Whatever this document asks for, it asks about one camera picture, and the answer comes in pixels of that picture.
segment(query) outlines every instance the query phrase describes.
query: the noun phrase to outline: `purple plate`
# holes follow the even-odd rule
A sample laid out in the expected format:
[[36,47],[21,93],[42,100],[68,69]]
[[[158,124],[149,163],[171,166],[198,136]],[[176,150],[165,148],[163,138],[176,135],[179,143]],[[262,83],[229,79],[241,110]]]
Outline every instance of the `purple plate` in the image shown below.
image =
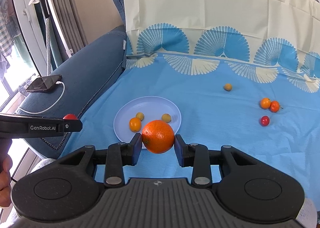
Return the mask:
[[140,133],[147,123],[153,120],[160,120],[163,114],[171,115],[169,125],[172,127],[174,134],[176,134],[180,128],[181,113],[173,102],[158,96],[140,97],[125,104],[116,114],[113,121],[113,130],[120,141],[130,142],[135,135],[135,133],[129,129],[129,121],[135,117],[138,112],[144,114]]

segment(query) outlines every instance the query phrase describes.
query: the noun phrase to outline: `plate rim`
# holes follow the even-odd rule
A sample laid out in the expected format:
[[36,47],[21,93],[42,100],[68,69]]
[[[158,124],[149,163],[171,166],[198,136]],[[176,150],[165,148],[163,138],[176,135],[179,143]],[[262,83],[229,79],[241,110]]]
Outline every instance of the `plate rim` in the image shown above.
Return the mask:
[[118,112],[116,113],[116,116],[115,116],[115,118],[113,119],[113,132],[115,133],[115,135],[116,135],[116,137],[118,138],[119,141],[128,143],[128,142],[126,142],[126,141],[121,140],[121,139],[118,137],[118,135],[117,135],[117,133],[116,133],[116,131],[115,131],[115,120],[116,120],[116,118],[117,118],[117,116],[118,116],[118,113],[119,113],[119,112],[122,110],[122,108],[125,107],[127,104],[129,104],[129,103],[131,103],[131,102],[133,102],[133,101],[135,101],[135,100],[138,100],[138,99],[141,99],[141,98],[146,98],[146,97],[156,97],[156,98],[161,98],[161,99],[167,100],[168,102],[172,103],[172,104],[177,108],[177,110],[178,110],[178,112],[179,112],[179,115],[180,115],[180,122],[179,122],[178,129],[177,129],[177,131],[174,133],[174,135],[177,134],[178,130],[180,129],[181,122],[182,122],[181,112],[180,112],[179,108],[177,107],[177,105],[176,105],[174,102],[170,101],[169,99],[164,98],[164,97],[161,97],[161,96],[142,96],[142,97],[138,97],[138,98],[135,98],[135,99],[127,102],[127,103],[126,103],[124,106],[122,106],[122,107],[118,110]]

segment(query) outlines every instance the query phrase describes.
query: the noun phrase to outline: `human hand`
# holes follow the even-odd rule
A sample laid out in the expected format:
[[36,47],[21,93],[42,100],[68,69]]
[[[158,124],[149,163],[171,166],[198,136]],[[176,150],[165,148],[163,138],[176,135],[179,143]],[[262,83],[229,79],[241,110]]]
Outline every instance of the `human hand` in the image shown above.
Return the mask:
[[2,172],[0,173],[0,207],[8,207],[11,204],[10,198],[10,172],[12,168],[12,159],[9,155],[2,163]]

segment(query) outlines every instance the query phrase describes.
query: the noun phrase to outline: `ribbed gray panel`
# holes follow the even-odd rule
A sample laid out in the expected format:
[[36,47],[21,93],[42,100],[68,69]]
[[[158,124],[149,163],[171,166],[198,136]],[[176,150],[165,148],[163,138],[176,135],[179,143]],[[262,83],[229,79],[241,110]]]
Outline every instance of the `ribbed gray panel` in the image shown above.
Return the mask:
[[186,179],[132,178],[128,185],[105,191],[89,212],[61,223],[21,218],[14,228],[298,228],[295,220],[252,224],[227,213],[210,190],[188,185]]

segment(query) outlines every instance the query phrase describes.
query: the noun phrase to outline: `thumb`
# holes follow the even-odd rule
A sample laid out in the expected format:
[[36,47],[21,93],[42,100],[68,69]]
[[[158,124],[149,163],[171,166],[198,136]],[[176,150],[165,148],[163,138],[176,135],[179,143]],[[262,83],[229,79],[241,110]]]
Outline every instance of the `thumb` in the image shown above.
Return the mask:
[[9,171],[10,171],[10,169],[12,168],[12,159],[11,159],[11,157],[8,155],[5,159],[4,159],[4,161],[3,161],[3,163],[2,163],[2,167],[3,167],[3,170],[5,171],[5,172],[7,172],[7,173],[9,173]]

